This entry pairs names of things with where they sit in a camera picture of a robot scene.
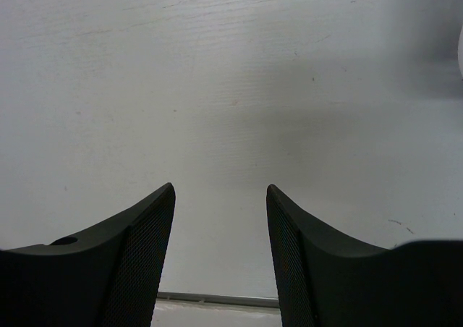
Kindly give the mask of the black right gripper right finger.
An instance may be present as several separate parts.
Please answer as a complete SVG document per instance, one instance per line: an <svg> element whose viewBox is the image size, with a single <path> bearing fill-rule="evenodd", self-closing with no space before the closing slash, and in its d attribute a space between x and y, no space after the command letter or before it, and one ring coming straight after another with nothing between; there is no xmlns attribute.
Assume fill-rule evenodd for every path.
<svg viewBox="0 0 463 327"><path fill-rule="evenodd" d="M462 242L385 249L300 208L277 186L266 195L284 326L460 326Z"/></svg>

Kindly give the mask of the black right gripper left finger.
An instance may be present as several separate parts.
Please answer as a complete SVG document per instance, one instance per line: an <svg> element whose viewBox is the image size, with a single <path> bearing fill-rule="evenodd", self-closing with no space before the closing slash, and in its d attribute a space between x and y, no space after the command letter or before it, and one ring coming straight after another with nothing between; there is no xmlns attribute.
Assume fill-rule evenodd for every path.
<svg viewBox="0 0 463 327"><path fill-rule="evenodd" d="M1 252L3 326L149 326L176 195L165 184L51 244Z"/></svg>

